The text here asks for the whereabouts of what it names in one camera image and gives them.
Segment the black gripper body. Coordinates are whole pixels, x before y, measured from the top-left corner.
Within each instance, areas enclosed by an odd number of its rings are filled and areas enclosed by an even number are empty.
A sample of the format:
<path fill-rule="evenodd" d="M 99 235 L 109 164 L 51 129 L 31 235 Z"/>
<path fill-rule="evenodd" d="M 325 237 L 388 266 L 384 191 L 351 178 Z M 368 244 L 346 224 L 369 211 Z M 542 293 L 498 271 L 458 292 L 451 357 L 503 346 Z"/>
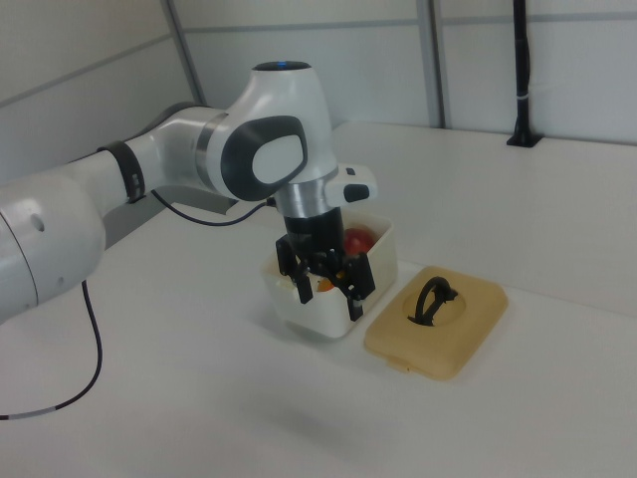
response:
<path fill-rule="evenodd" d="M 344 254 L 344 228 L 339 208 L 309 218 L 284 218 L 293 251 L 300 257 L 312 254 Z"/>

